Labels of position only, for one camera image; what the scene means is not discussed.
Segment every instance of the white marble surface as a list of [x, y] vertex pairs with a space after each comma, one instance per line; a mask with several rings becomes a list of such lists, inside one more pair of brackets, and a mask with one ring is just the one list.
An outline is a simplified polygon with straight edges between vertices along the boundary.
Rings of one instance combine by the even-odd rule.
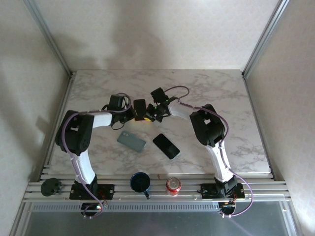
[[[67, 110], [96, 110], [109, 102], [111, 94], [125, 92], [132, 99], [145, 98], [152, 103], [150, 92], [176, 85], [190, 88], [183, 99], [192, 105], [212, 104], [230, 125], [225, 146], [233, 170], [237, 172], [269, 172], [255, 120], [239, 70], [81, 70], [77, 72]], [[180, 96], [178, 88], [167, 94]], [[145, 140], [142, 153], [136, 153], [116, 140], [128, 130]], [[181, 151], [169, 160], [152, 142], [163, 133]], [[122, 130], [110, 127], [93, 130], [89, 156], [97, 174], [213, 173], [207, 150], [195, 137], [189, 121], [179, 117], [165, 118], [162, 123], [130, 121]], [[50, 173], [73, 173], [69, 156], [55, 148]]]

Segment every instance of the mug handle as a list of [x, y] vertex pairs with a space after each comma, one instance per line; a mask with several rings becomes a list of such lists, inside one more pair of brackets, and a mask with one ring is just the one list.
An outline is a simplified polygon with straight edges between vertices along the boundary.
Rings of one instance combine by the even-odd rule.
[[146, 195], [148, 200], [151, 198], [147, 191], [144, 192], [144, 195]]

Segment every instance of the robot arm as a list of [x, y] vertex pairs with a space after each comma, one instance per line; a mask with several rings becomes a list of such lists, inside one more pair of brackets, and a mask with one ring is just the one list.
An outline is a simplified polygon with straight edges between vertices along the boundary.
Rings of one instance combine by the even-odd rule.
[[[237, 185], [237, 179], [234, 174], [229, 171], [230, 164], [227, 159], [224, 142], [220, 145], [220, 141], [223, 139], [225, 132], [225, 127], [220, 118], [203, 110], [189, 114], [189, 111], [185, 110], [184, 106], [172, 102], [176, 100], [177, 97], [169, 98], [161, 88], [151, 92], [151, 95], [157, 105], [148, 105], [146, 118], [151, 121], [157, 120], [158, 122], [162, 122], [164, 117], [173, 115], [191, 120], [198, 141], [206, 147], [212, 163], [215, 166], [217, 193], [222, 198], [228, 196], [228, 193]], [[203, 108], [212, 113], [216, 113], [214, 107], [210, 104], [206, 104]]]
[[[189, 114], [189, 112], [183, 109], [183, 107], [180, 107], [179, 104], [175, 102], [171, 104], [171, 102], [177, 98], [168, 98], [161, 88], [153, 91], [151, 95], [157, 105], [153, 106], [152, 104], [149, 104], [145, 117], [151, 121], [157, 120], [159, 122], [162, 122], [164, 117], [171, 115], [191, 120], [197, 139], [206, 147], [215, 166], [215, 181], [218, 195], [223, 198], [227, 196], [227, 193], [237, 185], [237, 180], [236, 177], [228, 171], [230, 165], [227, 159], [224, 143], [219, 147], [219, 141], [222, 140], [224, 133], [224, 125], [221, 120], [215, 115], [201, 110]], [[122, 109], [122, 102], [120, 102], [117, 96], [113, 95], [108, 106], [110, 106], [112, 110], [116, 109], [119, 111]], [[205, 105], [204, 108], [216, 112], [210, 104]], [[68, 111], [66, 113], [56, 135], [56, 144], [61, 147], [62, 151], [65, 151], [61, 139], [62, 127], [64, 122], [73, 113], [76, 113], [76, 111]], [[92, 185], [92, 183], [97, 182], [96, 174], [91, 167], [88, 155], [88, 146], [90, 144], [92, 129], [100, 126], [110, 126], [118, 121], [127, 122], [133, 117], [134, 112], [131, 111], [126, 111], [120, 114], [79, 114], [69, 122], [65, 129], [65, 141], [67, 147], [73, 153], [71, 161], [76, 172], [79, 172], [82, 177], [82, 184]], [[225, 164], [220, 154], [220, 148], [222, 149]]]
[[[177, 103], [169, 104], [168, 110], [170, 111], [170, 114], [172, 116], [178, 116], [178, 117], [181, 117], [181, 118], [186, 119], [186, 120], [191, 120], [196, 135], [197, 135], [197, 132], [200, 133], [202, 131], [204, 131], [204, 132], [206, 131], [204, 127], [200, 127], [200, 124], [204, 124], [206, 126], [204, 121], [203, 120], [200, 121], [199, 125], [198, 125], [199, 121], [198, 120], [196, 121], [196, 118], [199, 115], [198, 112], [190, 114], [187, 110], [183, 109], [183, 106], [178, 105]], [[206, 141], [203, 140], [203, 139], [207, 139], [206, 135], [204, 135], [204, 137], [202, 137], [203, 136], [202, 134], [199, 134], [199, 135], [201, 137], [199, 137], [198, 140], [203, 145], [207, 144]], [[225, 167], [223, 160], [222, 160], [222, 157], [221, 157], [221, 154], [220, 154], [219, 142], [216, 142], [214, 144], [214, 147], [212, 147], [210, 143], [208, 145], [205, 145], [207, 151], [210, 154], [210, 158], [212, 160], [212, 163], [215, 167], [216, 179], [219, 180], [220, 182], [227, 182], [231, 178], [233, 178], [233, 174], [230, 171], [228, 171], [228, 169], [230, 168], [230, 164], [229, 164], [228, 159], [227, 159], [224, 143], [221, 146], [222, 146], [222, 151], [223, 151], [223, 157], [224, 157], [225, 163], [227, 164], [227, 167]]]

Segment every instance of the black smartphone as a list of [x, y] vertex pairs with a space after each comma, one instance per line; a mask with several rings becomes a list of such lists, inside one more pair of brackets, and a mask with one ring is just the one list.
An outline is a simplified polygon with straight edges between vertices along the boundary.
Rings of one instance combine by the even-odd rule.
[[153, 139], [153, 143], [171, 160], [180, 152], [179, 149], [163, 134], [156, 136]]
[[133, 107], [136, 111], [136, 117], [134, 118], [136, 121], [144, 120], [144, 115], [146, 113], [146, 100], [145, 99], [137, 99], [133, 101]]

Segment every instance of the can lid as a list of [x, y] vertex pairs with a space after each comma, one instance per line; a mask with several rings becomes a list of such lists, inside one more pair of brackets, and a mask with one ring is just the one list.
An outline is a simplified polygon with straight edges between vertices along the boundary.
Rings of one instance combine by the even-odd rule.
[[167, 181], [167, 186], [171, 189], [171, 190], [177, 190], [178, 188], [181, 187], [181, 182], [179, 181], [179, 179], [172, 177], [169, 178]]

